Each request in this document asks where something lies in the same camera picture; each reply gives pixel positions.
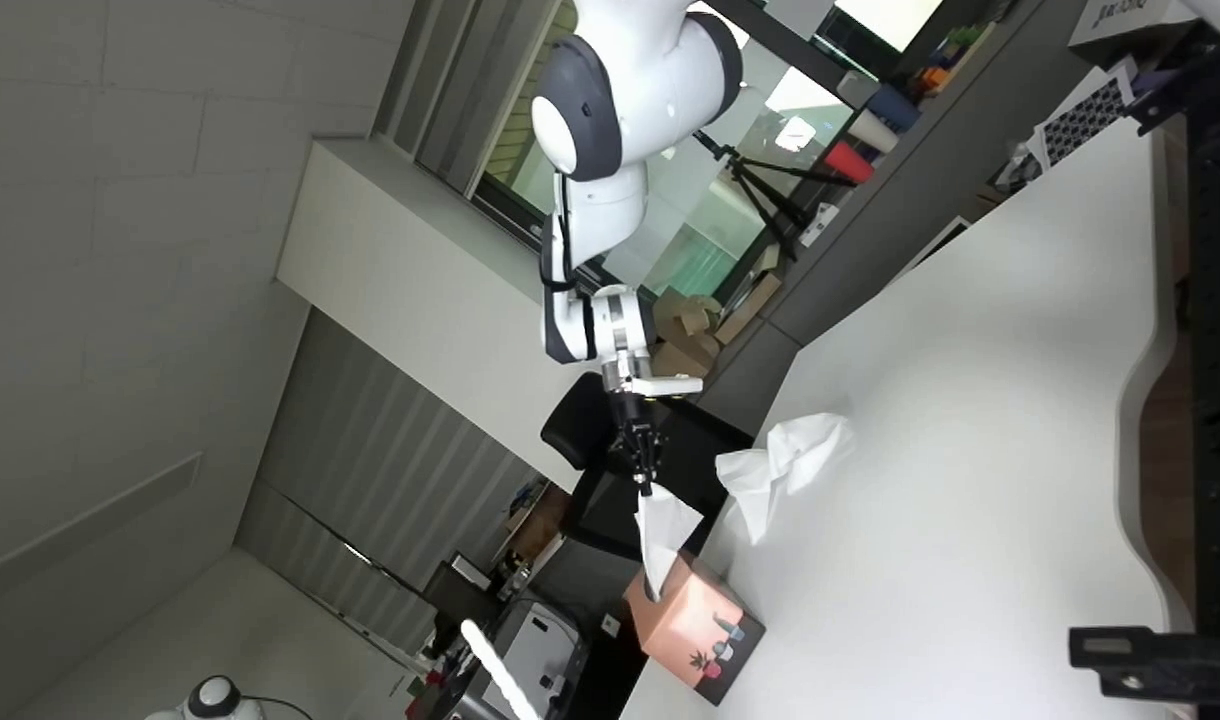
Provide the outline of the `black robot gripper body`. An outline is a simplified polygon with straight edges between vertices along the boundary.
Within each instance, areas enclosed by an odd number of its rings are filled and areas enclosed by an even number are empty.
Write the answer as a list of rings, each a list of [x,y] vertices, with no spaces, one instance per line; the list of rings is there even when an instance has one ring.
[[[654,448],[659,458],[650,401],[623,388],[634,376],[650,376],[639,298],[629,286],[602,286],[591,293],[591,347],[602,373],[602,392],[615,408],[623,452],[634,458]]]

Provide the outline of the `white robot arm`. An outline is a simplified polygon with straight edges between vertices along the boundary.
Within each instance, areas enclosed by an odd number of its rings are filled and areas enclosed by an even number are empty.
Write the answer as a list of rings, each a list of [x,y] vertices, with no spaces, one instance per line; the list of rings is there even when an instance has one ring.
[[[699,379],[650,376],[650,338],[630,286],[588,290],[579,269],[642,225],[647,159],[720,122],[744,79],[735,31],[691,0],[571,0],[577,30],[550,44],[531,97],[536,149],[550,164],[538,253],[543,354],[595,366],[615,401],[629,480],[650,491],[654,396]]]

